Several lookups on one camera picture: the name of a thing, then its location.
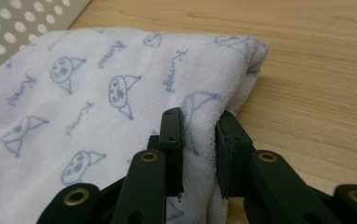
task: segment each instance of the towel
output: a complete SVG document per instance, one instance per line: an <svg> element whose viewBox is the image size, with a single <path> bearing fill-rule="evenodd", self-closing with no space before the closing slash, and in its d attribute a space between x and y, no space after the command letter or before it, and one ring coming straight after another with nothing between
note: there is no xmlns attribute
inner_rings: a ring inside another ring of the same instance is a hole
<svg viewBox="0 0 357 224"><path fill-rule="evenodd" d="M36 223L53 197L83 182L103 189L183 112L182 198L168 223L224 223L215 125L254 86L267 45L248 36L132 28L51 32L0 67L0 223Z"/></svg>

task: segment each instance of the folded towel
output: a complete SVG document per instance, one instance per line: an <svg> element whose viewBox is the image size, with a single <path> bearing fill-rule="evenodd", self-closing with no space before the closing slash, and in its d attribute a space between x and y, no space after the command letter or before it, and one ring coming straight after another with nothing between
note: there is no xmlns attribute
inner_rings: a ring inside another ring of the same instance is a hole
<svg viewBox="0 0 357 224"><path fill-rule="evenodd" d="M0 67L0 223L36 223L63 188L126 175L180 106L180 199L169 223L223 223L214 128L244 104L267 45L252 37L95 28L41 36Z"/></svg>

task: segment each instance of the white plastic basket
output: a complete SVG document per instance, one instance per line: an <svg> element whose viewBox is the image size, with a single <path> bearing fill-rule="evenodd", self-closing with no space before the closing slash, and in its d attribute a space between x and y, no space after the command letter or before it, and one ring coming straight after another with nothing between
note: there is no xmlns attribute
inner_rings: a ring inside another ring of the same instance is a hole
<svg viewBox="0 0 357 224"><path fill-rule="evenodd" d="M65 30L91 0L0 0L0 65L38 36Z"/></svg>

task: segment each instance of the wooden surface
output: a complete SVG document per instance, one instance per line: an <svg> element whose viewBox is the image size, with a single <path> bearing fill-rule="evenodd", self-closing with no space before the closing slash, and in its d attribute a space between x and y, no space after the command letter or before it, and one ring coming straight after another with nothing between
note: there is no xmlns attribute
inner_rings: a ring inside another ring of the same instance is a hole
<svg viewBox="0 0 357 224"><path fill-rule="evenodd" d="M357 1L93 0L72 28L253 35L270 46L238 118L316 189L357 184ZM240 200L227 223L243 223Z"/></svg>

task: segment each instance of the screw hole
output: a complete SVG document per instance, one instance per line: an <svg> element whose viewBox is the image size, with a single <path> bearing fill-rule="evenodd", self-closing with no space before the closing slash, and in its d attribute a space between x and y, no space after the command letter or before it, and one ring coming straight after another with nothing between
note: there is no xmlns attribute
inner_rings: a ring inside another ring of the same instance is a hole
<svg viewBox="0 0 357 224"><path fill-rule="evenodd" d="M243 139L242 139L241 137L234 137L234 140L235 140L236 142L241 142L241 141L243 141Z"/></svg>

